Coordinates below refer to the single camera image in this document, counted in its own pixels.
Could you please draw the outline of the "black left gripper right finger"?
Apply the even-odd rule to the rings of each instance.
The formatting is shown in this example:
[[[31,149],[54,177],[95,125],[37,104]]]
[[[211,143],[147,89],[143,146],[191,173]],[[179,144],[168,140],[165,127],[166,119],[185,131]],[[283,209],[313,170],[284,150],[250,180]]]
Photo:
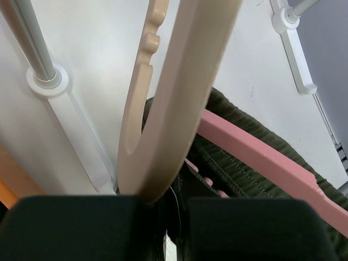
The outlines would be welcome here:
[[[338,260],[317,213],[291,199],[192,198],[179,260]]]

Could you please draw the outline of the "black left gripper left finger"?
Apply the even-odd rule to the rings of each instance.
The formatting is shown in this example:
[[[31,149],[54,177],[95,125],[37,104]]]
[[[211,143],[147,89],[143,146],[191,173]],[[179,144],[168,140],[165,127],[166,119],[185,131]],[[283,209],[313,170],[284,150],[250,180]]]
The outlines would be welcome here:
[[[158,206],[134,196],[33,196],[1,222],[1,260],[163,260]]]

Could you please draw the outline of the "olive green shorts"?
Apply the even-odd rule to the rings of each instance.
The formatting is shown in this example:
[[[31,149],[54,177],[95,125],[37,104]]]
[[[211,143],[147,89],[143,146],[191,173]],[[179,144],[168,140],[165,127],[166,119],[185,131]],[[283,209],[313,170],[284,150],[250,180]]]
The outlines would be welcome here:
[[[220,91],[212,89],[206,108],[311,172],[325,195],[342,208],[347,209],[347,197],[319,175],[285,140],[230,103]],[[214,174],[217,181],[223,185],[223,190],[231,192],[233,196],[288,197],[286,192],[261,174],[199,135],[192,144],[189,159],[201,172],[207,170],[210,174]]]

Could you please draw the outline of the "pink plastic hanger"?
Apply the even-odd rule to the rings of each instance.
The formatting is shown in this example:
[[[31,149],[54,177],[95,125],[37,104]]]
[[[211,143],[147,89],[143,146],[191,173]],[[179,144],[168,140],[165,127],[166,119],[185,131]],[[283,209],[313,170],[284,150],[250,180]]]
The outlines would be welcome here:
[[[232,199],[291,199],[307,203],[321,219],[328,238],[347,237],[347,211],[336,204],[318,186],[315,176],[223,118],[206,111],[197,117],[189,111],[179,114],[182,137],[193,144],[199,135],[228,152],[288,194],[288,197],[238,197]]]

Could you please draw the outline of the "beige plastic hanger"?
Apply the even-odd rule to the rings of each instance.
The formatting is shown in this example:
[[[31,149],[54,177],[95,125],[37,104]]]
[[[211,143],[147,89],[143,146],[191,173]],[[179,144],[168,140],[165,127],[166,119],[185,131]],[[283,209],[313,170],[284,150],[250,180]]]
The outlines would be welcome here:
[[[150,1],[129,85],[117,159],[123,195],[159,199],[178,175],[220,67],[241,1],[180,1],[148,115],[152,56],[168,1]]]

